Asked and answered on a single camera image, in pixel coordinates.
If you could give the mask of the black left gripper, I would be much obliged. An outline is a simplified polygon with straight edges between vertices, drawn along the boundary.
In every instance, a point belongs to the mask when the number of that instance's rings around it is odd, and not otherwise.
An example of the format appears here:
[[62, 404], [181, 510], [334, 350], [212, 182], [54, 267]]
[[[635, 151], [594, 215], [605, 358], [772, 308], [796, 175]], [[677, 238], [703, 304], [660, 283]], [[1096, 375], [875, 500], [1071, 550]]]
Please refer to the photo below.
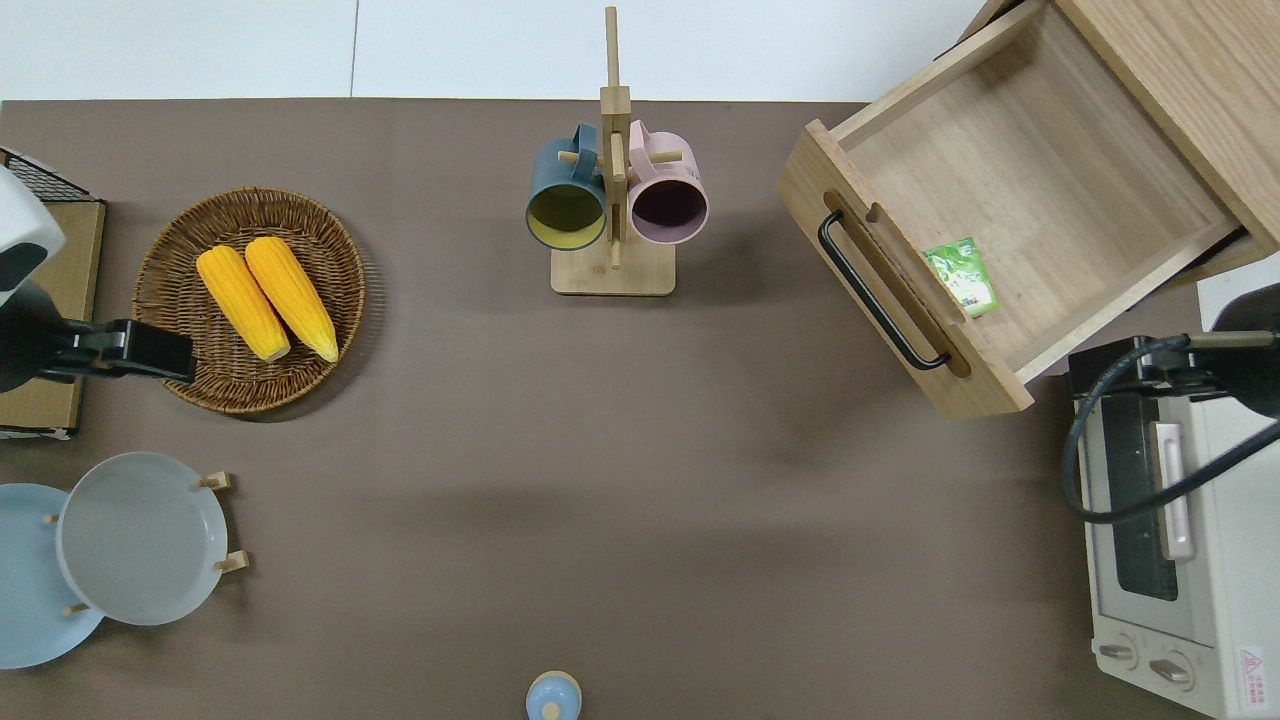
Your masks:
[[15, 290], [1, 309], [1, 392], [41, 380], [141, 375], [179, 384], [196, 379], [191, 338], [145, 322], [63, 320], [35, 282]]

